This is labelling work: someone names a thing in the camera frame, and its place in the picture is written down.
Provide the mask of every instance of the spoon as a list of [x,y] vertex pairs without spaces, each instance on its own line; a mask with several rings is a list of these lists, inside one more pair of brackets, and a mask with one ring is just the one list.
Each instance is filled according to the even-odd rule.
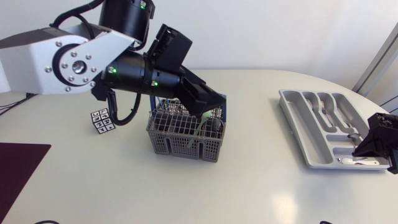
[[354,161],[350,158],[337,158],[344,165],[380,165],[379,161]]

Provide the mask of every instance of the black and white cube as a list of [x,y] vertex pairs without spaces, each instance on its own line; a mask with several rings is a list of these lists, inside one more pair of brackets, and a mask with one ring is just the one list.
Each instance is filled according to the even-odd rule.
[[102,109],[91,113],[91,120],[98,133],[102,134],[107,131],[115,129],[111,118],[109,118],[108,109]]

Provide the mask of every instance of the dark red mat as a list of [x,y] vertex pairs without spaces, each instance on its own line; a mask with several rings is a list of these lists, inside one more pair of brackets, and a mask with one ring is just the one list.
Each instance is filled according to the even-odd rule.
[[0,223],[50,147],[0,143]]

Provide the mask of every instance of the fork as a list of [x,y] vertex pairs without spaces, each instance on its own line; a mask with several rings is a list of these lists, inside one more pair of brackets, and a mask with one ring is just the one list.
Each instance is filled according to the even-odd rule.
[[330,122],[330,124],[332,126],[334,126],[333,124],[333,119],[331,118],[331,116],[326,112],[326,108],[325,108],[325,102],[323,100],[321,100],[321,109],[322,109],[322,113],[325,115],[326,119]]

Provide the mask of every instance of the robotic arm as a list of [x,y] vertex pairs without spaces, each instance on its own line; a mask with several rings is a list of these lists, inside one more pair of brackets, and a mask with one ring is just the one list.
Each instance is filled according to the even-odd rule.
[[[103,3],[99,26],[81,13]],[[192,41],[163,25],[149,51],[136,53],[147,40],[151,0],[94,0],[60,16],[49,28],[0,40],[0,93],[69,94],[91,90],[97,100],[108,100],[117,125],[128,123],[142,94],[178,98],[197,117],[225,103],[225,99],[182,66]],[[82,24],[67,30],[58,26],[71,16]],[[137,93],[126,119],[117,119],[112,89]]]

